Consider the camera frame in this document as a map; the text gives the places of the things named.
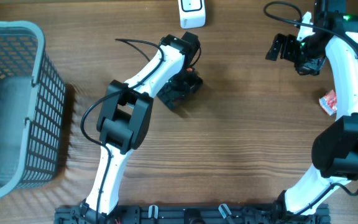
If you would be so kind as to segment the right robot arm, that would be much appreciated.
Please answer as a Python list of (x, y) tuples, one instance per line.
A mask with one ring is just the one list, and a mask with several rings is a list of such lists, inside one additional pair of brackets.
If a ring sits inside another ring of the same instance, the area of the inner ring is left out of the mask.
[[(293, 62), (300, 75), (318, 75), (329, 62), (337, 99), (336, 120), (313, 142), (312, 164), (284, 190), (270, 212), (272, 223), (306, 223), (335, 190), (358, 181), (358, 15), (345, 1), (316, 1), (293, 21), (298, 35), (277, 34), (266, 58)], [(358, 195), (348, 191), (348, 195)]]

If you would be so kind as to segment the red snack packet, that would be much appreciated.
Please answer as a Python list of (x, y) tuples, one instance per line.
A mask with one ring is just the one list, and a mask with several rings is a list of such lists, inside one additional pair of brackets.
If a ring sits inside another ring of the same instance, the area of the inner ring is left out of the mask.
[(319, 99), (320, 107), (328, 114), (333, 115), (337, 111), (337, 96), (334, 90), (327, 92)]

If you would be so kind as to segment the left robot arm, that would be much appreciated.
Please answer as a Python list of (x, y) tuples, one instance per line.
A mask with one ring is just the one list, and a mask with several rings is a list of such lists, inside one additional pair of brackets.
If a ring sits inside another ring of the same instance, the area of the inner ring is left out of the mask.
[(194, 68), (201, 56), (197, 35), (167, 35), (155, 48), (156, 55), (137, 75), (124, 82), (113, 80), (81, 119), (84, 129), (91, 111), (101, 107), (96, 122), (99, 138), (89, 139), (101, 148), (99, 167), (93, 188), (80, 205), (80, 217), (88, 223), (108, 223), (113, 215), (127, 162), (149, 130), (154, 99), (174, 110), (203, 84)]

